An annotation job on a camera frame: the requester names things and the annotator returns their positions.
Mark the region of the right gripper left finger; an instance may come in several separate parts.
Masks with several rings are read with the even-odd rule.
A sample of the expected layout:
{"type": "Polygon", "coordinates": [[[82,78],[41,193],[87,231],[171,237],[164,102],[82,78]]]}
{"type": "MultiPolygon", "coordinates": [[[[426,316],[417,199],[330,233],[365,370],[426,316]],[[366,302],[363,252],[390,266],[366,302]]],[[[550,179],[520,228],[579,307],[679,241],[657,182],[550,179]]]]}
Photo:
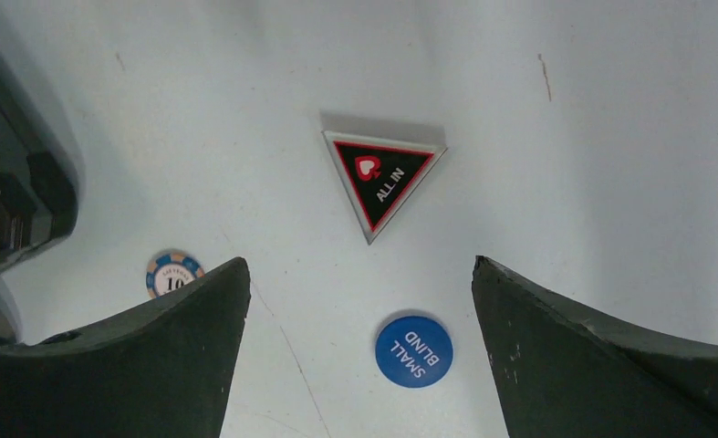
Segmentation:
{"type": "Polygon", "coordinates": [[[0,345],[0,437],[217,437],[251,299],[246,261],[36,345],[0,345]]]}

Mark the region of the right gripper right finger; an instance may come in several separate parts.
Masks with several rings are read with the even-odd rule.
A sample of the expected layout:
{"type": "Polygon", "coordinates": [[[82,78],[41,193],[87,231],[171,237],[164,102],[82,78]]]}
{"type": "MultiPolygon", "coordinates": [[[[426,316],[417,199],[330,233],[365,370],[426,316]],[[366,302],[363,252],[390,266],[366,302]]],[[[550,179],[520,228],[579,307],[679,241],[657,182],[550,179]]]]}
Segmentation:
{"type": "Polygon", "coordinates": [[[718,346],[564,297],[486,256],[473,302],[512,437],[718,437],[718,346]]]}

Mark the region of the black poker set case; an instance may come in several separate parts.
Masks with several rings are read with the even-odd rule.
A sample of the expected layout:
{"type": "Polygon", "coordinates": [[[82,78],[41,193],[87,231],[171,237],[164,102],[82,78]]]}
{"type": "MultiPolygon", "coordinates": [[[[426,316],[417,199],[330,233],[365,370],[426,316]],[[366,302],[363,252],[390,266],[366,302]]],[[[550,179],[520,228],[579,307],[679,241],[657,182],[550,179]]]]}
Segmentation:
{"type": "MultiPolygon", "coordinates": [[[[78,196],[62,151],[0,52],[0,275],[74,230],[78,196]]],[[[0,346],[16,340],[14,315],[0,298],[0,346]]]]}

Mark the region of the triangular dealer button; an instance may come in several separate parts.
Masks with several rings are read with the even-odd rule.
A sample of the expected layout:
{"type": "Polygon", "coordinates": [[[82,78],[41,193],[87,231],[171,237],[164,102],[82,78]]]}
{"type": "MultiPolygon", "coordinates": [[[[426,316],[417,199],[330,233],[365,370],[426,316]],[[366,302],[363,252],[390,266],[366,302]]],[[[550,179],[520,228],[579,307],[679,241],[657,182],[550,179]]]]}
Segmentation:
{"type": "Polygon", "coordinates": [[[322,135],[369,245],[448,151],[443,144],[333,130],[322,135]]]}

